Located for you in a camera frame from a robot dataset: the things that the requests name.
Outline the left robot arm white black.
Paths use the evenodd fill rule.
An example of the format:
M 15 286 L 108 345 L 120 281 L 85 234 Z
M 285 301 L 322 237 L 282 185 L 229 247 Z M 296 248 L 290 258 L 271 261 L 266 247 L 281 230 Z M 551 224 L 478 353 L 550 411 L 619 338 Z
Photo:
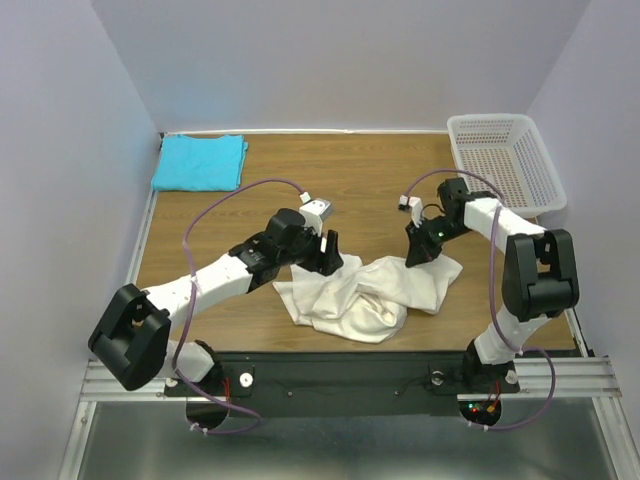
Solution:
M 232 247 L 213 263 L 174 281 L 139 289 L 119 288 L 88 347 L 127 391 L 138 390 L 159 374 L 184 375 L 199 393 L 215 392 L 223 371 L 203 344 L 171 340 L 197 313 L 273 281 L 281 268 L 297 265 L 329 276 L 342 267 L 338 234 L 324 232 L 332 206 L 311 200 L 299 209 L 281 208 L 265 229 Z

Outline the white plastic basket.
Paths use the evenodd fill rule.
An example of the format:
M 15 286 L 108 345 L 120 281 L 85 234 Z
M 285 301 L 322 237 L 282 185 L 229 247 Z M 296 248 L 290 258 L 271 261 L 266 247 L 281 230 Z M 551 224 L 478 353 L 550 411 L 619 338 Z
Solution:
M 456 168 L 472 172 L 471 191 L 489 181 L 506 206 L 536 218 L 567 205 L 564 188 L 535 122 L 522 114 L 468 114 L 447 121 Z

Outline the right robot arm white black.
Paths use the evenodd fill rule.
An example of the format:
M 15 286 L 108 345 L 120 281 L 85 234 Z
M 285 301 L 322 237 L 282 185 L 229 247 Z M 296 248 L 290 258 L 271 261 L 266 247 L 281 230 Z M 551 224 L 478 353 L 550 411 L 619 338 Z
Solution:
M 502 278 L 489 280 L 491 320 L 468 345 L 460 366 L 463 385 L 482 390 L 506 378 L 529 338 L 549 320 L 574 307 L 579 281 L 573 240 L 564 229 L 548 230 L 504 206 L 491 191 L 469 191 L 462 178 L 447 179 L 437 189 L 440 213 L 428 218 L 418 197 L 404 194 L 399 209 L 411 220 L 405 231 L 405 264 L 435 261 L 445 242 L 471 231 L 490 243 L 489 258 L 501 252 Z

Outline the white t shirt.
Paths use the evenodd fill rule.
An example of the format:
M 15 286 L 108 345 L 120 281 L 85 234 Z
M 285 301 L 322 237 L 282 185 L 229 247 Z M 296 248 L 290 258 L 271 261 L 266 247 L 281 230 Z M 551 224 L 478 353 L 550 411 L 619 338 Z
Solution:
M 346 254 L 343 260 L 330 276 L 292 266 L 292 279 L 273 287 L 295 325 L 368 344 L 397 334 L 410 309 L 437 314 L 463 271 L 446 255 L 411 268 L 396 256 L 367 265 L 355 255 Z

